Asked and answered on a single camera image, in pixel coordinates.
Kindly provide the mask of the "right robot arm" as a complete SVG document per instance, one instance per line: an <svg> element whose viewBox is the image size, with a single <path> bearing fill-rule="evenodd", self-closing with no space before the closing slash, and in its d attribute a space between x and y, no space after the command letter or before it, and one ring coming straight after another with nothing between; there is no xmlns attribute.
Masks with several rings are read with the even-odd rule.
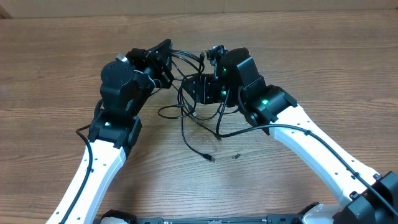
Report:
<svg viewBox="0 0 398 224"><path fill-rule="evenodd" d="M331 190L336 204L315 203L296 223L396 223L397 175L381 175L346 152L279 86L268 85L245 48L223 46L204 55L215 71L196 74L182 88L197 103L236 106L249 130L262 130L291 149Z"/></svg>

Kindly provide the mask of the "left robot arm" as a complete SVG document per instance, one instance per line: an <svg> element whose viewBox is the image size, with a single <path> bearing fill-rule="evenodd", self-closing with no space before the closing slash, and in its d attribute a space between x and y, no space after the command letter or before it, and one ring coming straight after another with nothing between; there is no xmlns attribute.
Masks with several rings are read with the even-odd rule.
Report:
<svg viewBox="0 0 398 224"><path fill-rule="evenodd" d="M172 41L119 54L101 70L101 99L82 136L85 151L48 223L93 223L106 191L137 142L138 114L155 88L169 88Z"/></svg>

